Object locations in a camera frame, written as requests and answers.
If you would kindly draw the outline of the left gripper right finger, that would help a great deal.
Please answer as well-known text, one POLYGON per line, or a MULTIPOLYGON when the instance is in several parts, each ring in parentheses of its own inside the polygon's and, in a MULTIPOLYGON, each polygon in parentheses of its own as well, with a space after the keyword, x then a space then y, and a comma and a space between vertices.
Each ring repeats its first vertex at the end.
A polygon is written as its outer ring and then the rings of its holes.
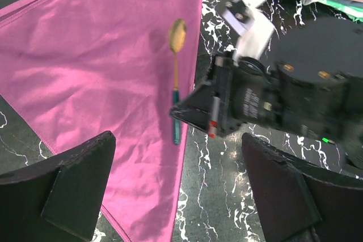
POLYGON ((362 180, 249 133, 242 154, 266 241, 362 241, 362 180))

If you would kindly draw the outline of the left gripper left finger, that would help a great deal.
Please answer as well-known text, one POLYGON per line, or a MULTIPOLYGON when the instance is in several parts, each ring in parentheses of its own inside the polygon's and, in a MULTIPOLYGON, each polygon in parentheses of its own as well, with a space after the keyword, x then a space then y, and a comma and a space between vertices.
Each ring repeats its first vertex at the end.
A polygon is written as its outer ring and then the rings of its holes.
POLYGON ((91 241, 116 149, 105 131, 1 175, 1 241, 91 241))

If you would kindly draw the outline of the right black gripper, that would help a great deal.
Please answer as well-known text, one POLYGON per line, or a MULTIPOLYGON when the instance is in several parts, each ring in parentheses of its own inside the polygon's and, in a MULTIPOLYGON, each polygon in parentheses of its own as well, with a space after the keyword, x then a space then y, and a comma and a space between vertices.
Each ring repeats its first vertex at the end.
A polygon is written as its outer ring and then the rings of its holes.
POLYGON ((210 75, 212 82, 202 82, 173 105, 170 117, 210 137, 252 123, 324 142, 352 140, 351 83, 334 63, 278 60, 267 71, 256 59, 235 64, 217 54, 210 75))

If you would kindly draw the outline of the gold spoon teal handle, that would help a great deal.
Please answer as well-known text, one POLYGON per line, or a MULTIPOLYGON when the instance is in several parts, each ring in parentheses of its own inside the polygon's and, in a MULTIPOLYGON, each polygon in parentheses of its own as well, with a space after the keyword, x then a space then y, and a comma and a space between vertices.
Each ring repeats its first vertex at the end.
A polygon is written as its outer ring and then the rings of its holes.
POLYGON ((169 31, 168 45, 174 58, 174 87, 172 91, 172 103, 179 102, 179 74, 178 53, 182 50, 187 34, 187 26, 184 19, 176 19, 169 31))

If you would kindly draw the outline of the purple cloth napkin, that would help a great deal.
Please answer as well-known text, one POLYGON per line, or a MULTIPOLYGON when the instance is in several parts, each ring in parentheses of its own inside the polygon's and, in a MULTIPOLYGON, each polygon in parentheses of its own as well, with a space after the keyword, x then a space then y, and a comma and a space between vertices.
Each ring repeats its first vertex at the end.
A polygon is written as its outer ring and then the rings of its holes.
POLYGON ((1 95, 56 154, 109 130, 102 212, 125 241, 170 241, 186 140, 174 145, 168 31, 187 24, 193 88, 202 0, 19 0, 1 9, 1 95))

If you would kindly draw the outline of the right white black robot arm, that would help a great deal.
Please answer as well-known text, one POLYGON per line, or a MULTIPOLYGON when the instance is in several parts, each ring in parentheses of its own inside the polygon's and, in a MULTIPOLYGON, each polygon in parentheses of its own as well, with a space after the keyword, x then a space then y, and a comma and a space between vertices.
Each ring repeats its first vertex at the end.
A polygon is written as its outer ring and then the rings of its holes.
POLYGON ((271 67, 213 55, 204 80, 170 116, 214 136, 243 123, 340 144, 362 168, 362 25, 319 18, 272 40, 271 67))

